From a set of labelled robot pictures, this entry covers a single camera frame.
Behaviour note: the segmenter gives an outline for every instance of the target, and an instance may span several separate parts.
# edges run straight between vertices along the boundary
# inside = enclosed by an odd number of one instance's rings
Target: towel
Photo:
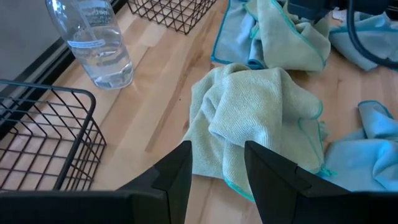
[[[398,190],[398,121],[377,101],[358,105],[363,128],[335,141],[323,177],[351,191]]]
[[[254,201],[244,163],[252,140],[317,173],[323,165],[322,102],[281,68],[250,70],[236,63],[214,68],[192,87],[193,173],[224,179]]]
[[[289,14],[276,0],[250,0],[243,8],[239,2],[230,1],[213,60],[249,65],[259,62],[267,68],[286,70],[323,70],[330,53],[328,18],[313,25]]]
[[[359,41],[366,49],[380,58],[398,61],[398,22],[391,21],[386,13],[372,16],[355,12],[354,19]],[[331,27],[329,40],[337,51],[365,71],[377,66],[354,48],[348,36],[346,21]]]

